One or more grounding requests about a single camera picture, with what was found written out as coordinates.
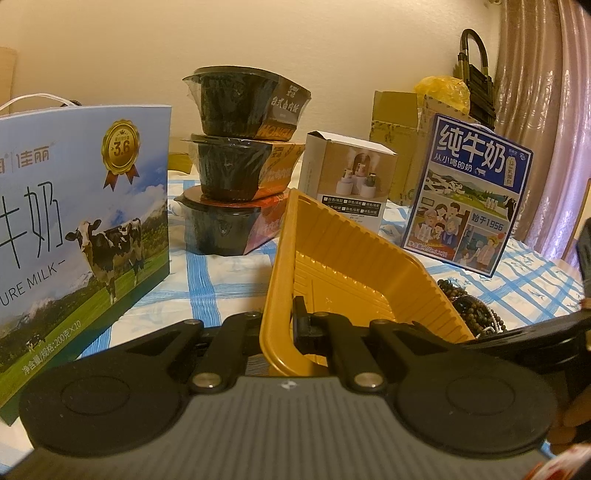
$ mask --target beige wall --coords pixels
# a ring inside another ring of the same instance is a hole
[[[494,72],[498,9],[487,0],[0,0],[0,44],[20,55],[14,95],[170,104],[173,136],[201,131],[181,79],[238,64],[312,91],[295,139],[313,129],[367,138],[374,91],[451,74],[464,28],[482,36]]]

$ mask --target stacked bowls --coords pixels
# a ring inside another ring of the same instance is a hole
[[[204,135],[189,139],[201,185],[177,198],[188,249],[244,255],[279,232],[286,189],[304,144],[289,142],[310,92],[265,70],[204,67],[184,79]]]

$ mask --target cow illustration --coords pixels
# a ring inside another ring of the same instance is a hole
[[[128,261],[134,269],[134,286],[138,284],[139,269],[144,269],[142,223],[139,218],[134,218],[104,232],[94,233],[99,226],[100,220],[94,223],[84,221],[75,232],[66,235],[66,240],[78,240],[93,275],[105,285],[113,305],[117,301],[115,268]]]
[[[35,349],[35,347],[37,347],[37,345],[39,345],[41,342],[45,343],[45,339],[42,338],[41,335],[36,333],[31,337],[29,341],[27,341],[27,350],[32,352]]]
[[[509,198],[505,202],[503,207],[507,209],[507,219],[509,221],[511,221],[513,218],[513,215],[515,214],[515,207],[517,207],[517,202],[515,201],[515,199]]]

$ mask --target gold medal badge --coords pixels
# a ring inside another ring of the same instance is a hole
[[[135,168],[139,154],[139,132],[131,121],[122,119],[111,125],[103,138],[101,151],[107,169],[103,188],[109,185],[115,191],[119,175],[127,175],[130,184],[134,182],[134,177],[139,177]]]

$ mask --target yellow plastic tray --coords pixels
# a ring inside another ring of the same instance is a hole
[[[423,265],[403,249],[295,189],[283,221],[260,335],[272,373],[327,374],[293,344],[295,296],[304,297],[308,312],[340,313],[358,326],[378,318],[415,320],[449,342],[474,338]]]

